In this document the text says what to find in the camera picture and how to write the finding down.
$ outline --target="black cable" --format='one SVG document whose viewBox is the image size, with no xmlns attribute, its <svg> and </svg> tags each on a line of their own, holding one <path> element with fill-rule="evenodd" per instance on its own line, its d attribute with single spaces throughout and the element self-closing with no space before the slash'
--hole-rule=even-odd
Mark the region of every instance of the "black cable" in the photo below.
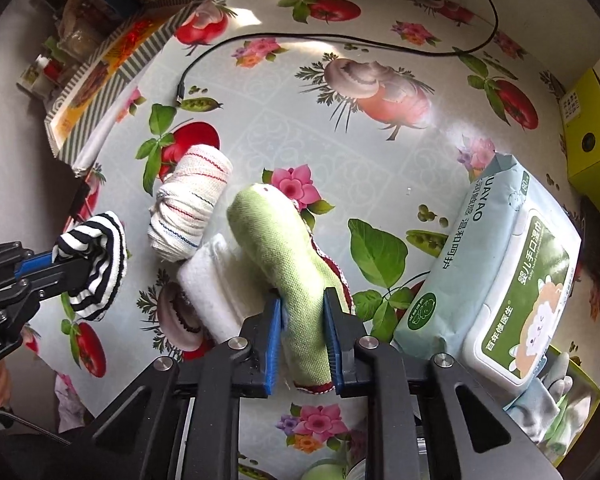
<svg viewBox="0 0 600 480">
<path fill-rule="evenodd" d="M 35 430 L 38 433 L 49 437 L 51 440 L 55 440 L 58 444 L 62 444 L 63 446 L 68 446 L 69 444 L 71 444 L 68 440 L 62 438 L 61 436 L 56 435 L 55 433 L 51 433 L 50 431 L 44 430 L 43 428 L 36 426 L 33 422 L 29 422 L 28 420 L 26 420 L 24 418 L 14 415 L 13 413 L 0 410 L 0 417 L 1 416 L 6 416 L 6 417 L 10 418 L 11 420 L 15 420 L 16 422 L 19 422 L 23 426 L 27 426 L 28 428 L 31 428 L 32 430 Z"/>
<path fill-rule="evenodd" d="M 216 43 L 210 49 L 205 50 L 196 59 L 194 59 L 190 63 L 190 65 L 186 67 L 186 69 L 184 69 L 184 72 L 182 73 L 182 76 L 180 77 L 180 82 L 178 83 L 178 88 L 176 90 L 176 101 L 178 103 L 181 103 L 182 100 L 184 99 L 184 91 L 185 91 L 184 78 L 187 76 L 187 73 L 189 73 L 189 71 L 198 62 L 202 61 L 202 59 L 205 56 L 208 56 L 208 54 L 211 54 L 213 51 L 217 50 L 221 46 L 226 45 L 227 43 L 231 43 L 233 41 L 248 40 L 249 38 L 262 38 L 262 37 L 268 37 L 268 36 L 274 36 L 276 38 L 294 38 L 296 40 L 314 40 L 314 39 L 331 38 L 331 39 L 336 39 L 336 40 L 341 40 L 341 41 L 346 40 L 347 43 L 357 43 L 357 44 L 360 44 L 363 46 L 365 46 L 365 45 L 375 46 L 378 48 L 383 48 L 385 50 L 395 50 L 397 52 L 407 52 L 408 54 L 416 54 L 417 56 L 426 56 L 426 57 L 456 57 L 456 56 L 462 56 L 463 54 L 471 54 L 472 52 L 476 52 L 477 50 L 480 50 L 483 47 L 487 46 L 489 43 L 491 43 L 491 40 L 493 39 L 493 37 L 496 35 L 496 32 L 498 31 L 498 24 L 499 24 L 498 11 L 496 10 L 496 6 L 494 5 L 493 0 L 488 0 L 488 1 L 489 1 L 489 4 L 491 5 L 491 10 L 493 11 L 493 17 L 494 17 L 493 30 L 491 31 L 491 34 L 485 41 L 483 41 L 478 46 L 470 48 L 469 50 L 459 50 L 458 49 L 458 50 L 453 50 L 453 51 L 448 51 L 448 52 L 428 52 L 426 50 L 418 50 L 416 48 L 410 48 L 408 46 L 392 45 L 389 43 L 383 43 L 381 41 L 365 40 L 363 38 L 357 38 L 355 36 L 346 36 L 345 34 L 330 34 L 330 33 L 325 33 L 325 34 L 297 33 L 296 34 L 296 33 L 291 33 L 291 32 L 253 32 L 251 34 L 241 34 L 239 36 L 234 36 L 232 38 L 228 38 L 227 40 L 221 41 L 220 43 Z"/>
</svg>

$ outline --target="yellow box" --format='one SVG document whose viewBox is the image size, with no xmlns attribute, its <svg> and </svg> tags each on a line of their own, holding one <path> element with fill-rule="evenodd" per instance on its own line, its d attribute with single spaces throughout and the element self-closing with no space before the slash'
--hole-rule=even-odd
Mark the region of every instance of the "yellow box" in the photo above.
<svg viewBox="0 0 600 480">
<path fill-rule="evenodd" d="M 600 211 L 600 61 L 560 99 L 569 182 Z"/>
</svg>

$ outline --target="metal screw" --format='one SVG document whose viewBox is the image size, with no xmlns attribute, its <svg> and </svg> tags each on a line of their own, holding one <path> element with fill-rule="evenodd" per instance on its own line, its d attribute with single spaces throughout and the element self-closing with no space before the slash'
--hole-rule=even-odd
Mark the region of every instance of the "metal screw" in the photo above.
<svg viewBox="0 0 600 480">
<path fill-rule="evenodd" d="M 173 366 L 173 359 L 167 356 L 158 357 L 154 361 L 154 368 L 159 372 L 165 372 Z"/>
<path fill-rule="evenodd" d="M 449 354 L 436 354 L 433 356 L 433 362 L 440 368 L 449 368 L 456 361 Z"/>
<path fill-rule="evenodd" d="M 243 348 L 247 348 L 249 342 L 243 337 L 232 337 L 229 339 L 229 348 L 231 350 L 242 350 Z"/>
<path fill-rule="evenodd" d="M 362 348 L 373 350 L 374 348 L 378 348 L 379 342 L 378 339 L 372 335 L 365 335 L 358 339 L 358 344 L 362 346 Z"/>
</svg>

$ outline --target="striped border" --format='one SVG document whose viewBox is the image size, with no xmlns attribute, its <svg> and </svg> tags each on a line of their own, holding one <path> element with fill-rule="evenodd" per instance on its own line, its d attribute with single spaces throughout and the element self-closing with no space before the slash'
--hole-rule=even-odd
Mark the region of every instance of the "striped border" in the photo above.
<svg viewBox="0 0 600 480">
<path fill-rule="evenodd" d="M 66 96 L 80 81 L 87 70 L 100 59 L 102 54 L 120 37 L 131 25 L 138 19 L 139 14 L 126 20 L 109 38 L 103 43 L 96 52 L 90 57 L 89 61 L 80 67 L 78 73 L 72 78 L 66 88 L 62 91 L 60 97 L 54 103 L 52 110 L 46 115 L 45 126 L 49 144 L 57 156 L 63 162 L 73 165 L 80 150 L 84 147 L 94 128 L 98 125 L 109 107 L 115 102 L 125 86 L 161 51 L 169 38 L 175 33 L 176 29 L 195 9 L 199 2 L 191 0 L 163 0 L 153 7 L 165 7 L 181 5 L 182 2 L 187 5 L 180 9 L 176 14 L 170 17 L 161 27 L 159 27 L 150 37 L 133 52 L 133 54 L 118 68 L 114 75 L 104 84 L 95 98 L 87 106 L 87 109 L 81 115 L 78 122 L 72 128 L 64 145 L 60 149 L 55 146 L 55 138 L 50 128 L 50 122 L 53 116 L 58 112 Z"/>
</svg>

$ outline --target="wet wipes package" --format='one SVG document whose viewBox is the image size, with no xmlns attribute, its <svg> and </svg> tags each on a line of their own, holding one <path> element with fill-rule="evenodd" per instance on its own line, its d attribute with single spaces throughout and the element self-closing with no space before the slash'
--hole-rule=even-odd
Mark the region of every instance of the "wet wipes package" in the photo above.
<svg viewBox="0 0 600 480">
<path fill-rule="evenodd" d="M 551 194 L 500 153 L 451 232 L 394 342 L 425 359 L 447 352 L 521 393 L 569 297 L 580 237 Z"/>
</svg>

